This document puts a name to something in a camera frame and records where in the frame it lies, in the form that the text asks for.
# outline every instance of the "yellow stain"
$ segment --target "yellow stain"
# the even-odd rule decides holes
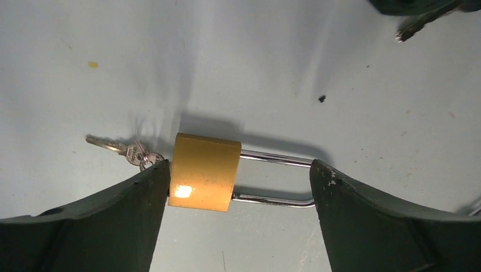
[[[89,62],[88,62],[88,65],[89,65],[91,68],[97,68],[97,67],[99,67],[99,64],[96,63],[96,62],[93,62],[93,61],[89,61]]]

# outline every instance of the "key head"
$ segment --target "key head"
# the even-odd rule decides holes
[[[135,166],[139,166],[144,158],[144,154],[139,148],[139,145],[143,148],[143,150],[147,150],[147,148],[143,144],[133,143],[127,147],[127,151],[125,153],[125,158],[127,159],[127,161]]]
[[[140,171],[144,171],[151,165],[154,165],[161,160],[165,160],[165,158],[161,154],[158,154],[158,153],[147,154],[145,158],[140,162]]]

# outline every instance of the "padlock shackle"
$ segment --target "padlock shackle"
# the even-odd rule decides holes
[[[297,157],[284,156],[279,154],[272,154],[272,153],[252,151],[252,150],[244,150],[244,149],[240,151],[240,158],[246,159],[246,160],[257,160],[260,162],[279,163],[279,164],[306,167],[306,168],[310,168],[311,164],[313,163],[313,160],[311,159],[297,158]]]
[[[315,202],[313,198],[308,200],[293,200],[293,199],[282,199],[282,198],[273,198],[273,197],[262,197],[262,196],[250,195],[250,194],[239,194],[236,192],[232,194],[232,200],[240,201],[240,202],[275,205],[275,206],[282,206],[282,207],[291,207],[291,208],[309,208],[309,207],[315,206]]]
[[[272,154],[272,153],[252,151],[252,150],[244,150],[244,149],[240,151],[240,158],[247,159],[247,160],[257,160],[259,162],[279,163],[284,165],[292,165],[292,166],[305,167],[305,168],[310,168],[313,163],[313,160],[311,159],[297,158],[297,157],[284,156],[279,154]],[[268,205],[276,205],[276,206],[284,206],[284,207],[293,207],[293,208],[308,208],[308,207],[313,207],[315,205],[313,198],[307,199],[307,200],[293,200],[293,199],[263,197],[259,195],[239,194],[236,192],[232,193],[232,200],[249,202],[249,203],[260,203],[260,204],[268,204]]]

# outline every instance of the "chipped paint on jaw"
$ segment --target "chipped paint on jaw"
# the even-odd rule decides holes
[[[331,186],[332,185],[336,185],[336,181],[334,181],[334,179],[336,178],[336,172],[334,172],[334,170],[331,168],[331,167],[328,167],[329,170],[331,171],[331,181],[329,181],[329,183],[327,184],[327,186]]]

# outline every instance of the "key blade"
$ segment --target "key blade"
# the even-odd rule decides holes
[[[94,146],[100,146],[102,148],[112,150],[113,152],[116,152],[122,156],[125,156],[127,154],[127,146],[122,143],[112,143],[109,141],[98,140],[92,137],[87,137],[85,141],[87,141],[87,143],[91,143]]]

